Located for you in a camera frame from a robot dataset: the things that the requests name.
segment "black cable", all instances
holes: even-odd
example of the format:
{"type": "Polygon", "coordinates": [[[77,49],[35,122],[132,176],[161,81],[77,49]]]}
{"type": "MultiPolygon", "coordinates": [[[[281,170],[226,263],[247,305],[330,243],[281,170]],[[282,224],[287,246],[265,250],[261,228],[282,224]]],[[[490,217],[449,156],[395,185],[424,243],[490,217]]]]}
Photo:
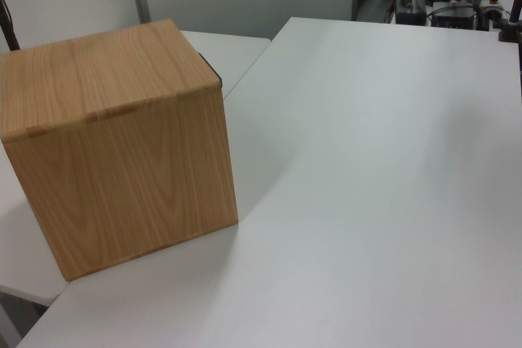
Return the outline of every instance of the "black cable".
{"type": "Polygon", "coordinates": [[[442,7],[438,10],[432,11],[429,14],[426,15],[426,17],[430,17],[435,14],[439,14],[440,12],[449,11],[449,10],[457,10],[458,8],[472,8],[475,9],[473,6],[452,6],[452,7],[442,7]]]}

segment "box top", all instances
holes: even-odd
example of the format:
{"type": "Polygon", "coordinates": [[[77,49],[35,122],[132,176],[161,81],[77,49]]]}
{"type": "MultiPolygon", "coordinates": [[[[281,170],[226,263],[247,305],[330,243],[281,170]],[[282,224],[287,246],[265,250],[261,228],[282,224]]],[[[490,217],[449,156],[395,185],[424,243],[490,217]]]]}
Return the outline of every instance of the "box top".
{"type": "Polygon", "coordinates": [[[171,20],[2,57],[4,144],[221,88],[171,20]]]}

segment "wooden cube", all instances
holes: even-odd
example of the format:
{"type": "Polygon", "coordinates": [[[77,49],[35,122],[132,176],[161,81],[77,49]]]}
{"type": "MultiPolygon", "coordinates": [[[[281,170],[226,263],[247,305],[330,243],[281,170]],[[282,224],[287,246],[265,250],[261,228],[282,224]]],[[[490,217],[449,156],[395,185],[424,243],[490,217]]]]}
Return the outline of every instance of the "wooden cube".
{"type": "Polygon", "coordinates": [[[172,21],[8,53],[0,97],[66,280],[237,223],[221,81],[172,21]]]}

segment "wooden box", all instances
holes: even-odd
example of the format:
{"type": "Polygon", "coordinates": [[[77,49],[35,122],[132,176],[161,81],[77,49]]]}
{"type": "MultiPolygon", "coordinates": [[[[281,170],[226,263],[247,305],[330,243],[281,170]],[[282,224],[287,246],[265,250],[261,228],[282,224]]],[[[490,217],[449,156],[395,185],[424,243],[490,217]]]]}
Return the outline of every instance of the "wooden box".
{"type": "Polygon", "coordinates": [[[221,81],[171,21],[6,54],[0,100],[66,280],[237,223],[221,81]]]}

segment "wood grain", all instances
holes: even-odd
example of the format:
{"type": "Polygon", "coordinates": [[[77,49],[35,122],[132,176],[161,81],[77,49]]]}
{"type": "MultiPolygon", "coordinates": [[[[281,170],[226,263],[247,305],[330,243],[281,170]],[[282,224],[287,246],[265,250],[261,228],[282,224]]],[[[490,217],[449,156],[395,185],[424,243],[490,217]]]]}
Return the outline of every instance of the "wood grain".
{"type": "Polygon", "coordinates": [[[67,281],[237,223],[221,91],[5,148],[67,281]]]}
{"type": "Polygon", "coordinates": [[[171,21],[4,56],[0,108],[66,280],[237,223],[221,82],[171,21]]]}
{"type": "Polygon", "coordinates": [[[0,137],[11,143],[220,87],[171,20],[10,52],[0,137]]]}

